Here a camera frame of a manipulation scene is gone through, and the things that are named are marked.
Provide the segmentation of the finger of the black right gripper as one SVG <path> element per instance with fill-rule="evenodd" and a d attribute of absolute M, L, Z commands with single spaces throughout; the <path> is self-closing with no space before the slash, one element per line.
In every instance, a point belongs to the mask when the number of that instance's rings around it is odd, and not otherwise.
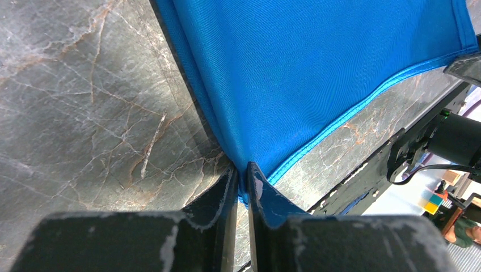
<path fill-rule="evenodd" d="M 443 73 L 480 87 L 480 52 L 457 57 Z"/>

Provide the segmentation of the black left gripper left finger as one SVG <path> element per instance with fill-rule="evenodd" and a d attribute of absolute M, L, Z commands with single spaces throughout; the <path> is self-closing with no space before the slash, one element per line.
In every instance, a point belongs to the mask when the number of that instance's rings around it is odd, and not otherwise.
<path fill-rule="evenodd" d="M 238 172 L 177 211 L 59 212 L 31 232 L 12 271 L 232 271 Z"/>

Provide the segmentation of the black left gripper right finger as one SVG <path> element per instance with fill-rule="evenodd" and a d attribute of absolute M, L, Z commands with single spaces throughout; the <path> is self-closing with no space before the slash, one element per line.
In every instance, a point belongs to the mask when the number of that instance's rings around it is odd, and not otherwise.
<path fill-rule="evenodd" d="M 315 216 L 247 166 L 253 271 L 456 271 L 421 216 Z"/>

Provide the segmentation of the blue cloth napkin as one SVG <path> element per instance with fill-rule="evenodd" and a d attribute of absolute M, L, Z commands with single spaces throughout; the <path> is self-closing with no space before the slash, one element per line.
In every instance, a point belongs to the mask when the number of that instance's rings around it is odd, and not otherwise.
<path fill-rule="evenodd" d="M 391 86 L 478 51 L 465 1 L 157 1 L 240 174 L 270 184 Z"/>

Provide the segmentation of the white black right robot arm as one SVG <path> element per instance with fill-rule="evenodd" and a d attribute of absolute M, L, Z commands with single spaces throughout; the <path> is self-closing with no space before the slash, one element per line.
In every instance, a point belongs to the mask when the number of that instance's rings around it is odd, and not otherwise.
<path fill-rule="evenodd" d="M 480 122 L 458 115 L 461 102 L 471 86 L 480 86 L 480 51 L 456 57 L 444 71 L 459 79 L 440 101 L 407 131 L 403 130 L 390 150 L 386 178 L 394 185 L 405 185 L 412 178 L 396 181 L 404 167 L 414 165 L 424 152 L 451 162 L 450 165 L 428 165 L 414 169 L 414 173 L 431 169 L 462 171 L 480 182 Z"/>

